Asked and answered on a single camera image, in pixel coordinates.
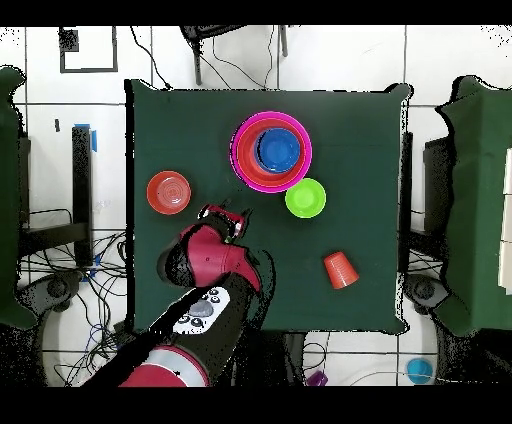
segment orange cup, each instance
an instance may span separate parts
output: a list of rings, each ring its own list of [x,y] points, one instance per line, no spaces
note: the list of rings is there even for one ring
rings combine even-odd
[[[359,274],[342,252],[336,252],[324,259],[325,269],[335,289],[342,289],[356,282]]]

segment green plate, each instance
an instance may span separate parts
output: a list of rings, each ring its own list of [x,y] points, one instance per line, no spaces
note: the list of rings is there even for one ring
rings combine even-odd
[[[325,206],[325,190],[318,181],[303,178],[286,191],[284,198],[288,210],[299,218],[313,218]]]

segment green table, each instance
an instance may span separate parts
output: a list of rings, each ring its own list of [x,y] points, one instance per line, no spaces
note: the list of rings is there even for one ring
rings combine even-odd
[[[398,170],[401,103],[409,86],[387,92],[262,92],[151,90],[131,82],[134,103],[135,329],[146,328],[181,296],[156,273],[161,250],[194,223],[206,203],[230,197],[230,210],[253,208],[240,244],[266,249],[276,264],[276,291],[263,329],[285,331],[404,330],[395,315]],[[323,212],[294,217],[285,193],[263,194],[234,174],[231,136],[248,116],[265,110],[292,115],[308,131],[313,160],[308,177],[327,192]],[[162,170],[184,175],[187,208],[174,216],[146,200],[149,180]],[[345,252],[360,279],[333,290],[322,259]]]

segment orange plate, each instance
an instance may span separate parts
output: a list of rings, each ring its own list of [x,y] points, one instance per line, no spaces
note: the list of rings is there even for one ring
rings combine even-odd
[[[146,196],[151,207],[164,215],[174,215],[190,201],[190,186],[186,178],[174,171],[156,174],[148,184]]]

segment white tile floor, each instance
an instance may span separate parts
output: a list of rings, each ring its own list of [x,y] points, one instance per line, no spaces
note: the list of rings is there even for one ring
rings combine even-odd
[[[110,28],[77,27],[81,51],[66,53],[67,67],[110,66]],[[175,88],[195,89],[193,56],[178,27],[135,27],[138,41],[153,52],[158,70]],[[414,87],[408,110],[408,130],[414,134],[413,228],[423,227],[426,141],[448,133],[434,106],[450,98],[453,80],[476,74],[500,88],[512,85],[512,28],[510,26],[294,26],[287,30],[289,55],[279,54],[277,26],[272,40],[271,25],[248,26],[217,37],[218,58],[240,66],[256,82],[283,90],[384,90],[393,83]],[[71,208],[70,128],[88,123],[97,131],[98,151],[93,154],[93,208],[95,237],[125,228],[124,78],[141,78],[162,88],[147,54],[137,47],[129,27],[117,28],[119,71],[116,73],[61,74],[57,28],[0,28],[0,65],[20,68],[27,83],[14,94],[32,139],[30,201],[32,210]],[[269,50],[273,63],[270,68]],[[232,65],[213,56],[212,40],[203,46],[210,62],[232,88],[258,89]],[[202,89],[223,89],[224,82],[201,61]],[[56,132],[55,119],[60,132]],[[66,222],[65,213],[34,215],[33,226]],[[50,255],[61,255],[50,252]],[[120,263],[115,249],[109,261]],[[32,261],[41,261],[32,257]],[[43,275],[32,263],[21,284]],[[125,283],[112,288],[123,293]],[[98,306],[87,284],[80,289],[89,316],[97,321]],[[113,322],[124,318],[126,301],[109,295]],[[44,337],[45,367],[52,385],[62,385],[54,365],[75,364],[82,356],[90,329],[85,309],[75,298],[72,307],[52,313]],[[411,385],[404,372],[413,357],[425,357],[436,365],[435,328],[428,317],[416,314],[403,300],[403,317],[410,329],[400,336],[380,333],[313,332],[307,342],[328,350],[325,372],[329,385]],[[309,345],[305,366],[322,359],[320,347]],[[56,367],[64,376],[69,368]]]

